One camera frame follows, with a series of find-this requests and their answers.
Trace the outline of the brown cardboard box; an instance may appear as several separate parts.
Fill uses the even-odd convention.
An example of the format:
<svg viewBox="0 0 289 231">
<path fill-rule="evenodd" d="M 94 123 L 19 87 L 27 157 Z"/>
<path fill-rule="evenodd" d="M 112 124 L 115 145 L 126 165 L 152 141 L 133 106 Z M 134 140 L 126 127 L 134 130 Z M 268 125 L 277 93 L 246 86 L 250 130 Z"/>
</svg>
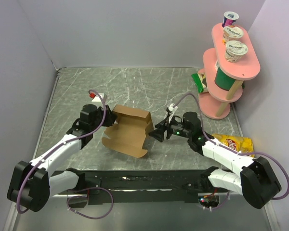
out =
<svg viewBox="0 0 289 231">
<path fill-rule="evenodd" d="M 144 142 L 153 128 L 151 113 L 139 108 L 117 104 L 113 112 L 116 123 L 104 130 L 102 144 L 111 150 L 141 158 L 148 153 Z"/>
</svg>

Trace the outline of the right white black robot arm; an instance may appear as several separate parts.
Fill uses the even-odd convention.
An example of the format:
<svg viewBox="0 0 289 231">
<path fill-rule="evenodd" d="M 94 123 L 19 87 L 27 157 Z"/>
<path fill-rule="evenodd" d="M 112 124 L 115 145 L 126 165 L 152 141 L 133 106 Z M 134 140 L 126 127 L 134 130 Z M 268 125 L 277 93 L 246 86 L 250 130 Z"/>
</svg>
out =
<svg viewBox="0 0 289 231">
<path fill-rule="evenodd" d="M 149 132 L 149 136 L 159 142 L 168 140 L 172 135 L 187 138 L 193 151 L 226 167 L 226 170 L 217 167 L 206 169 L 200 175 L 203 190 L 211 192 L 223 188 L 236 192 L 257 209 L 281 191 L 282 187 L 267 159 L 243 156 L 229 150 L 212 135 L 203 132 L 196 112 L 186 112 L 183 117 L 167 114 Z"/>
</svg>

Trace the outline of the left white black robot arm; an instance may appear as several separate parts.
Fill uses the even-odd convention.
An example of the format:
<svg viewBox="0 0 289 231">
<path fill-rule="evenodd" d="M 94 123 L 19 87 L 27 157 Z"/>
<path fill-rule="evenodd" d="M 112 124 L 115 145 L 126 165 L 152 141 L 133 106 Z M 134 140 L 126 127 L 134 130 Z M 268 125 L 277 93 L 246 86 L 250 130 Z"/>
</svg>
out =
<svg viewBox="0 0 289 231">
<path fill-rule="evenodd" d="M 17 212 L 38 212 L 50 197 L 67 190 L 83 192 L 86 187 L 84 173 L 74 168 L 59 175 L 54 175 L 54 172 L 70 156 L 83 149 L 100 127 L 114 125 L 117 117 L 108 105 L 87 104 L 55 146 L 30 162 L 17 163 L 7 192 L 7 198 L 16 203 Z"/>
</svg>

